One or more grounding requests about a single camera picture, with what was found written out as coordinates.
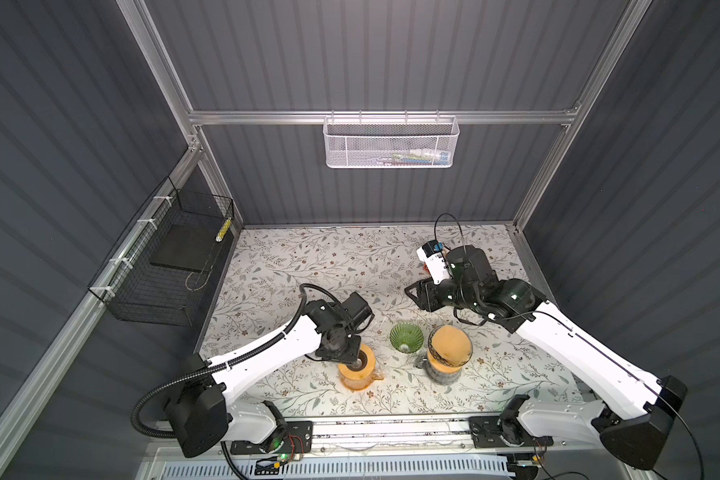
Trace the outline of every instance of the wire basket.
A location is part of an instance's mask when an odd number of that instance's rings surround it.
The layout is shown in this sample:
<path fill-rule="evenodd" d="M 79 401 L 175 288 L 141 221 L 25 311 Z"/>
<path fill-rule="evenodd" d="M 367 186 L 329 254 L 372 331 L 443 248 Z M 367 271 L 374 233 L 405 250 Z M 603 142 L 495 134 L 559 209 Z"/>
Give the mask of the wire basket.
<path fill-rule="evenodd" d="M 199 272 L 153 264 L 153 257 L 172 226 L 181 225 L 219 231 L 233 215 L 232 199 L 186 190 L 174 190 L 149 220 L 144 222 L 136 241 L 115 261 L 116 269 L 105 286 L 89 285 L 118 320 L 191 326 L 200 310 L 211 275 L 221 268 L 232 233 L 221 242 L 212 239 L 205 252 L 205 265 Z"/>
<path fill-rule="evenodd" d="M 448 168 L 453 165 L 456 118 L 408 123 L 336 123 L 326 117 L 326 164 L 330 168 Z"/>

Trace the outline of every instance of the corrugated wall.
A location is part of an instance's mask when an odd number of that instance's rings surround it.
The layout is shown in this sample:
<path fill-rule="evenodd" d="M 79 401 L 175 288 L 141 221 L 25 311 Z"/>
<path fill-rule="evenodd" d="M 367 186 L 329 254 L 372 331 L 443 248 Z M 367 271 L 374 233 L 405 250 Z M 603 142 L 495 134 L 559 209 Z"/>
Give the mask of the corrugated wall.
<path fill-rule="evenodd" d="M 525 233 L 563 312 L 688 385 L 720 478 L 720 1 L 653 3 Z M 692 452 L 676 423 L 658 470 Z"/>
<path fill-rule="evenodd" d="M 185 148 L 114 1 L 0 1 L 0 414 Z M 132 475 L 185 337 L 105 317 L 4 478 Z"/>
<path fill-rule="evenodd" d="M 466 125 L 451 168 L 334 169 L 317 126 L 205 127 L 246 224 L 514 217 L 557 125 Z"/>
<path fill-rule="evenodd" d="M 147 2 L 195 110 L 569 108 L 625 4 Z M 319 128 L 205 130 L 247 224 L 324 224 L 511 220 L 557 128 L 463 126 L 452 168 L 384 172 L 327 168 Z"/>

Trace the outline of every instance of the floral pattern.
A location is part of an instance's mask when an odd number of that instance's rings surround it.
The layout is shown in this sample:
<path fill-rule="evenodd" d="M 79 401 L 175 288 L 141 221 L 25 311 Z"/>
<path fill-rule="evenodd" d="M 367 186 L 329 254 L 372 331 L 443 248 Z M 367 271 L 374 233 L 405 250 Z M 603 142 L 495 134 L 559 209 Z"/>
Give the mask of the floral pattern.
<path fill-rule="evenodd" d="M 485 250 L 499 278 L 527 279 L 506 229 L 465 226 L 468 244 Z M 397 322 L 418 324 L 427 338 L 436 326 L 457 323 L 452 310 L 423 312 L 403 288 L 426 277 L 416 249 L 432 239 L 430 226 L 244 230 L 224 279 L 201 353 L 219 355 L 288 322 L 299 283 L 316 283 L 344 299 L 359 292 L 375 318 L 362 334 L 384 380 L 353 392 L 338 380 L 336 364 L 301 358 L 248 389 L 243 398 L 272 400 L 286 417 L 498 411 L 514 394 L 543 400 L 581 400 L 571 373 L 555 359 L 499 326 L 459 324 L 473 355 L 453 385 L 434 384 L 389 341 Z M 438 228 L 446 245 L 461 244 L 458 228 Z M 309 291 L 311 298 L 316 292 Z M 477 320 L 471 312 L 460 312 Z"/>

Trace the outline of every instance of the white mesh basket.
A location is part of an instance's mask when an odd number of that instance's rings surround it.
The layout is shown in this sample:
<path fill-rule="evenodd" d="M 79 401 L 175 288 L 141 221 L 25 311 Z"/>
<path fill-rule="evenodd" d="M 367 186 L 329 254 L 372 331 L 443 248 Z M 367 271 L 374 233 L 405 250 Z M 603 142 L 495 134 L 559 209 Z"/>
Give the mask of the white mesh basket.
<path fill-rule="evenodd" d="M 432 122 L 338 123 L 326 117 L 326 164 L 330 168 L 448 168 L 453 165 L 456 118 Z"/>

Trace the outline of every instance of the dark gray wall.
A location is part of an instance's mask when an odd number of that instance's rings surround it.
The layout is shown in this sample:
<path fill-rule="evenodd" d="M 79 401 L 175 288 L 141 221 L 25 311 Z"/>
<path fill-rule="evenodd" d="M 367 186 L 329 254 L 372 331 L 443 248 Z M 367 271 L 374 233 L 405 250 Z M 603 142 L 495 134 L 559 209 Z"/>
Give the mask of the dark gray wall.
<path fill-rule="evenodd" d="M 114 1 L 0 1 L 0 414 L 185 148 Z M 167 377 L 184 334 L 102 320 L 5 477 L 94 458 L 132 467 L 125 447 L 102 446 L 131 445 L 103 440 L 127 425 L 116 385 L 135 395 Z M 58 411 L 67 421 L 53 424 Z M 103 476 L 48 475 L 80 477 Z"/>
<path fill-rule="evenodd" d="M 525 233 L 563 312 L 688 385 L 720 478 L 720 1 L 653 3 Z M 676 423 L 659 471 L 692 452 Z"/>
<path fill-rule="evenodd" d="M 557 125 L 465 125 L 451 168 L 326 166 L 318 126 L 204 127 L 246 225 L 512 220 Z"/>
<path fill-rule="evenodd" d="M 196 110 L 546 110 L 573 104 L 625 2 L 147 5 Z"/>
<path fill-rule="evenodd" d="M 197 110 L 546 110 L 626 2 L 147 4 Z M 452 168 L 336 171 L 319 128 L 206 128 L 247 224 L 511 220 L 555 131 L 462 126 Z"/>

